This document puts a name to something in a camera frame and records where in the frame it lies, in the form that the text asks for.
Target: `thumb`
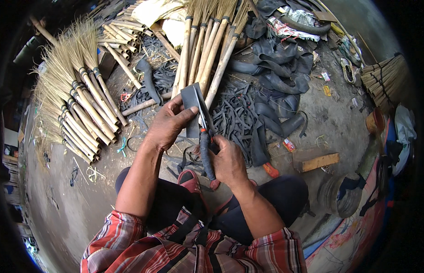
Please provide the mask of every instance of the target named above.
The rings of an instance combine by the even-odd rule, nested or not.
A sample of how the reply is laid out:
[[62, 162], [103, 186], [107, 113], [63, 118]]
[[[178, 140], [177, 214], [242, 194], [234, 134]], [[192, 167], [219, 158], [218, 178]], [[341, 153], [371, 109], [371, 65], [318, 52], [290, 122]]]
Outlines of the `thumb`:
[[174, 116], [174, 118], [177, 120], [177, 123], [186, 124], [188, 121], [193, 119], [197, 113], [198, 113], [198, 107], [193, 106], [178, 113], [177, 115]]

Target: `fingernail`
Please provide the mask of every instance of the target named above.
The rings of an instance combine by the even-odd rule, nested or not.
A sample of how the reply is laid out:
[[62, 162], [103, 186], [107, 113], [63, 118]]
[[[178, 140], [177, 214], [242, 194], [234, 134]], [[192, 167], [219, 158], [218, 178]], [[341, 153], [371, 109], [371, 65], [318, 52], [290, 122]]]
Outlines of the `fingernail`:
[[198, 113], [198, 107], [197, 106], [192, 106], [189, 108], [194, 114]]

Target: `shirt sleeve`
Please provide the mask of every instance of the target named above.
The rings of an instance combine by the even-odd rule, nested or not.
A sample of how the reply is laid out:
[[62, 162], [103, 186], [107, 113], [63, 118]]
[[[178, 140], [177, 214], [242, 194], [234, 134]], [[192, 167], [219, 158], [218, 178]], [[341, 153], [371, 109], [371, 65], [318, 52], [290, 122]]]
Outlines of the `shirt sleeve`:
[[90, 241], [81, 263], [80, 272], [105, 271], [134, 241], [143, 237], [142, 221], [135, 216], [113, 210], [100, 232]]
[[307, 272], [300, 238], [286, 227], [253, 240], [246, 253], [263, 272]]

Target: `hand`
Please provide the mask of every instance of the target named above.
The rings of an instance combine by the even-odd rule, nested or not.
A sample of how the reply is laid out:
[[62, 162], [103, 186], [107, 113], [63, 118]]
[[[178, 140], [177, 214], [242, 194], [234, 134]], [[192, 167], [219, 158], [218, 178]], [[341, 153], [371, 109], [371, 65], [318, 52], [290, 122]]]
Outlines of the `hand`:
[[220, 147], [217, 155], [210, 153], [216, 178], [231, 190], [242, 183], [250, 184], [241, 148], [220, 134], [214, 136], [213, 140]]
[[157, 146], [159, 152], [168, 150], [186, 123], [198, 113], [198, 107], [189, 109], [183, 107], [182, 96], [179, 94], [168, 101], [157, 113], [148, 129], [144, 141]]

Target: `left hand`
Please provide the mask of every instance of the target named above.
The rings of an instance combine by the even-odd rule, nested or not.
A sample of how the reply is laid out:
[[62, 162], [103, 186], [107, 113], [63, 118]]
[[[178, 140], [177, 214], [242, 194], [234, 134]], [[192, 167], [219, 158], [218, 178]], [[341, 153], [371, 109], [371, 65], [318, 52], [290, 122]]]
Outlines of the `left hand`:
[[198, 107], [185, 109], [178, 94], [168, 101], [155, 116], [144, 141], [155, 144], [159, 152], [168, 150], [188, 121], [198, 113]]

